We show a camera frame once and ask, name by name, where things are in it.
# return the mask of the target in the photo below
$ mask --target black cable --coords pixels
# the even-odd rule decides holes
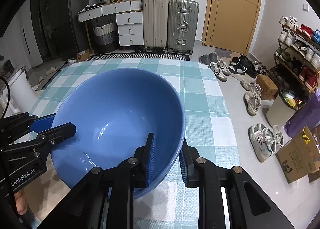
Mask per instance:
[[[4,109],[2,117],[1,117],[1,119],[3,119],[5,113],[7,112],[7,109],[8,109],[8,106],[9,106],[9,102],[10,102],[10,87],[9,87],[9,84],[8,84],[7,80],[3,76],[0,75],[0,79],[4,82],[4,84],[6,85],[6,87],[8,89],[8,101],[7,101],[7,105],[6,105],[5,109]]]

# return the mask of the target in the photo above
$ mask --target suitcase handle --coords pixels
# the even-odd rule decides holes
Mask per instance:
[[[186,33],[189,30],[189,23],[186,21],[183,21],[186,24],[186,31],[182,31],[182,33]]]

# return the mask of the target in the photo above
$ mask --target silver suitcase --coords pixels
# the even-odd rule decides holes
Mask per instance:
[[[199,4],[193,0],[171,0],[168,20],[168,52],[192,54],[195,45]]]
[[[145,47],[167,46],[169,0],[143,0],[143,37]]]

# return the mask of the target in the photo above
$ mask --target refrigerator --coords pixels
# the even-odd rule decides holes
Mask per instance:
[[[63,60],[89,49],[85,25],[77,16],[88,4],[89,0],[49,0],[52,34]]]

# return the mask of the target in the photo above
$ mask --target wooden door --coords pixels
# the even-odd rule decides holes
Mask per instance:
[[[211,0],[211,5],[207,4],[204,45],[246,53],[258,8],[260,0]]]

